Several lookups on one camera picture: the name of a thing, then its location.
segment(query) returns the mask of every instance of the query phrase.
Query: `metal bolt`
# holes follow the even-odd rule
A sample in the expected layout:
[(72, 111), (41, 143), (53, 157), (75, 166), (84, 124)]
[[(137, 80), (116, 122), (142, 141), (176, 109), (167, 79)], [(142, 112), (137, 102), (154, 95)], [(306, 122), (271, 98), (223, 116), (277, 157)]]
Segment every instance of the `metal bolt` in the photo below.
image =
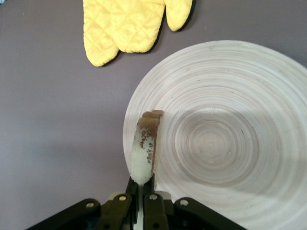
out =
[(93, 207), (94, 206), (94, 203), (93, 202), (90, 202), (90, 203), (87, 203), (86, 204), (86, 207)]
[(151, 199), (151, 200), (156, 200), (156, 199), (158, 199), (158, 196), (157, 196), (156, 194), (151, 194), (151, 195), (149, 196), (149, 199)]
[(118, 199), (119, 199), (120, 201), (124, 201), (124, 200), (126, 200), (127, 198), (126, 198), (124, 195), (122, 195), (122, 196), (120, 196)]
[(181, 200), (181, 201), (180, 201), (180, 205), (182, 205), (182, 206), (188, 206), (189, 203), (188, 203), (187, 200)]

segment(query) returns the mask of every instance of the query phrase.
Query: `yellow oven mitt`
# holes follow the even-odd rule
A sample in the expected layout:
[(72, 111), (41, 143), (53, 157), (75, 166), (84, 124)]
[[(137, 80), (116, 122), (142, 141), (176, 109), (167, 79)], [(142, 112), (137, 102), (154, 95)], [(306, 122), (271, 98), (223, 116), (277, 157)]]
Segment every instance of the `yellow oven mitt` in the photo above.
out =
[(154, 45), (166, 8), (167, 24), (179, 30), (193, 0), (83, 0), (84, 47), (94, 66), (103, 66), (118, 51), (144, 53)]

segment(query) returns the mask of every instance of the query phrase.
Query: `white wooden plate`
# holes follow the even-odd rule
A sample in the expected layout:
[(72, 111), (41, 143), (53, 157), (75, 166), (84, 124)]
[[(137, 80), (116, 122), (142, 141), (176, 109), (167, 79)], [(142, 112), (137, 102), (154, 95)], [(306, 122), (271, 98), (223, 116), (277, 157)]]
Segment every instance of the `white wooden plate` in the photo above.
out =
[(136, 123), (164, 110), (157, 190), (192, 197), (248, 229), (307, 229), (307, 69), (274, 50), (214, 41), (180, 50), (140, 82)]

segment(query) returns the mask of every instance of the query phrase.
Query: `quilted glove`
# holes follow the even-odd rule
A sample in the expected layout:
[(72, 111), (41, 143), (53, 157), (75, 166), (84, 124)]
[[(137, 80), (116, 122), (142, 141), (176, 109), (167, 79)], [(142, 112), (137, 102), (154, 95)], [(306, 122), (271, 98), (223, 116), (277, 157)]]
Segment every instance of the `quilted glove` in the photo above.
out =
[(167, 24), (179, 30), (193, 0), (83, 0), (84, 47), (94, 66), (103, 66), (118, 51), (144, 53), (154, 45), (166, 8)]

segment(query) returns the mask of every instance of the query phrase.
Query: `oven mitt thumb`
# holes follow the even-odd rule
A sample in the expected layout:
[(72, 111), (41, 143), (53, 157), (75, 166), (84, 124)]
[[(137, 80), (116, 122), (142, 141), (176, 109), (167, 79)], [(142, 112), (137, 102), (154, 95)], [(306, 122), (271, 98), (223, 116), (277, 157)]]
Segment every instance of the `oven mitt thumb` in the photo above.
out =
[(94, 66), (103, 66), (118, 51), (144, 53), (154, 45), (166, 8), (167, 24), (179, 30), (193, 0), (83, 0), (84, 47)]

